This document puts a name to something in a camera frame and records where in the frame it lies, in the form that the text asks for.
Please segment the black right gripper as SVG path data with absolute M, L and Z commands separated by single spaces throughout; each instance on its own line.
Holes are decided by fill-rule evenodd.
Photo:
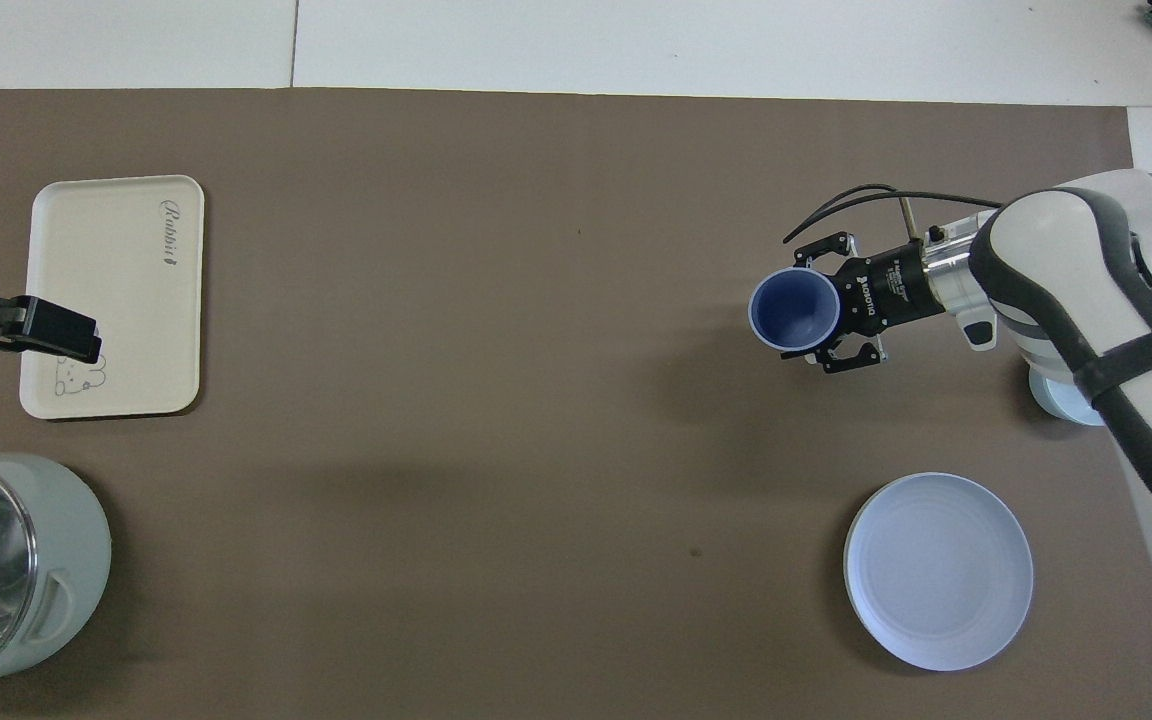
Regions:
M 870 258 L 858 258 L 856 238 L 849 232 L 827 234 L 794 251 L 794 265 L 823 275 L 836 275 L 841 302 L 840 328 L 846 334 L 878 336 L 896 325 L 941 314 L 942 304 L 925 273 L 922 247 L 901 245 Z M 782 351 L 782 361 L 801 359 L 838 374 L 887 363 L 881 338 L 863 338 L 858 350 L 842 355 L 846 338 L 803 351 Z

